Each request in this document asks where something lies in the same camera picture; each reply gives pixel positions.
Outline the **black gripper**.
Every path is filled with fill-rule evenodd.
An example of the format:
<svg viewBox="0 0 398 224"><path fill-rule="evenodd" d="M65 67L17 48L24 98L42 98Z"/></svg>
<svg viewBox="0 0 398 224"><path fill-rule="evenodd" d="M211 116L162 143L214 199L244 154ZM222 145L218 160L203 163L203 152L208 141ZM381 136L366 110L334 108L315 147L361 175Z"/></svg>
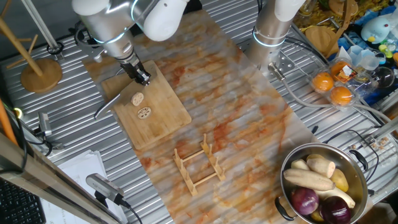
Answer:
<svg viewBox="0 0 398 224"><path fill-rule="evenodd" d="M151 74L145 70L139 59L136 59L133 63L122 63L121 67L138 85L144 86L150 83Z"/></svg>

